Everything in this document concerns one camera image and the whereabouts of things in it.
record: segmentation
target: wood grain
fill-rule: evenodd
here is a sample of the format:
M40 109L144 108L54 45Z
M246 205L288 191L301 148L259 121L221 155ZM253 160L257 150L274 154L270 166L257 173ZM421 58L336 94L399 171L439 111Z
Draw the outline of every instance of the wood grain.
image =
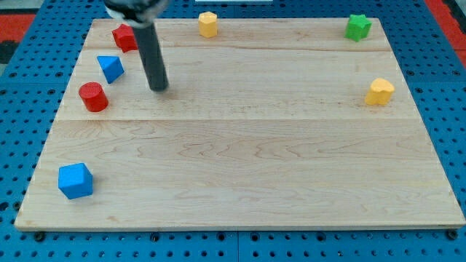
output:
M345 19L158 20L170 89L146 86L137 52L96 20L15 225L25 231L456 228L465 219L382 27ZM126 73L105 84L95 57ZM376 77L397 88L366 106ZM98 114L77 96L99 81ZM85 162L94 194L67 200L59 166Z

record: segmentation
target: green star block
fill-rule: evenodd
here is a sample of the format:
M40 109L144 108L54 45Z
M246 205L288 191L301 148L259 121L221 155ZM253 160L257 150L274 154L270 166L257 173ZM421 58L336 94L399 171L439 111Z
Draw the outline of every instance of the green star block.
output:
M359 41L366 38L371 30L372 22L366 15L350 15L344 37Z

